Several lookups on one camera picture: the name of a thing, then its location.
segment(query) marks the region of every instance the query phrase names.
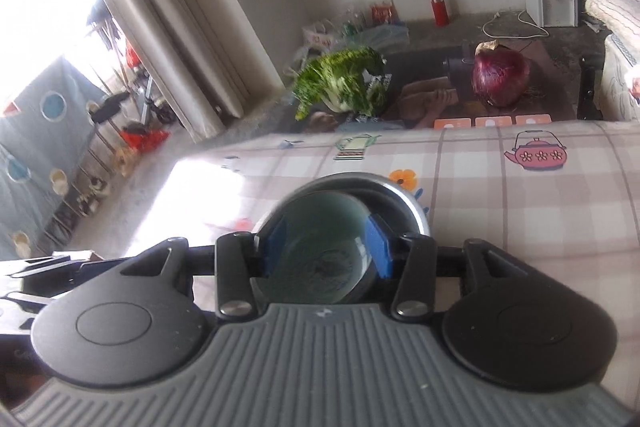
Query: beige curtain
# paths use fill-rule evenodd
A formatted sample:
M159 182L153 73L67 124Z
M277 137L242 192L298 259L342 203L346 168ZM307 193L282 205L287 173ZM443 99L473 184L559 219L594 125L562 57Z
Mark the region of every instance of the beige curtain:
M240 118L252 93L197 0L105 0L194 140Z

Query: green leafy vegetable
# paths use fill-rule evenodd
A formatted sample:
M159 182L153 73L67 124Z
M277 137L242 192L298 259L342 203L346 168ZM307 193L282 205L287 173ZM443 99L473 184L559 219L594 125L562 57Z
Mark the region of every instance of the green leafy vegetable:
M372 48L343 50L322 57L306 65L300 71L293 94L300 101L296 119L302 120L309 114L309 108L318 102L326 103L335 112L356 111L366 116L384 103L384 86L367 86L362 72L382 74L384 61Z

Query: metal screw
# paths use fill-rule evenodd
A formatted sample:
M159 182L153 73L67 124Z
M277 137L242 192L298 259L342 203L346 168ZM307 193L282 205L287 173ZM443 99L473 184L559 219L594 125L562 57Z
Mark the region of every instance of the metal screw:
M402 317L422 317L429 313L429 307L420 301L404 301L398 304L396 311Z
M244 317L254 309L247 301L229 301L220 306L220 312L229 317Z

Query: blue circle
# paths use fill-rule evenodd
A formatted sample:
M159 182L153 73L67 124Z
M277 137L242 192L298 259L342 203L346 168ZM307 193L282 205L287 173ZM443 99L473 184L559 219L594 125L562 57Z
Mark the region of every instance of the blue circle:
M6 174L16 183L22 183L31 178L29 168L20 163L13 156L9 156L6 162Z
M47 93L40 103L42 115L49 121L60 121L65 118L66 101L60 93Z

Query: white power cord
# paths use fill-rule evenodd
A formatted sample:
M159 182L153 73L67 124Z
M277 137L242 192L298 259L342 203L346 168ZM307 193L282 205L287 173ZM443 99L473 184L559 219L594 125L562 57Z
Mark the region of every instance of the white power cord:
M534 28L539 29L540 31L544 32L544 34L539 34L539 35L529 35L528 37L511 37L511 36L496 36L496 35L491 35L486 31L486 27L491 24L492 22L494 22L497 18L500 17L500 12L496 12L494 15L494 18L491 19L489 22L485 23L484 26L482 26L482 32L489 37L490 39L535 39L537 37L548 37L549 36L549 32L546 31L544 28L541 28L540 26L538 26L537 24L534 24L532 22L527 22L521 19L522 14L526 12L526 10L522 10L520 13L518 13L518 20L523 23L523 24L528 24L529 26L533 26Z

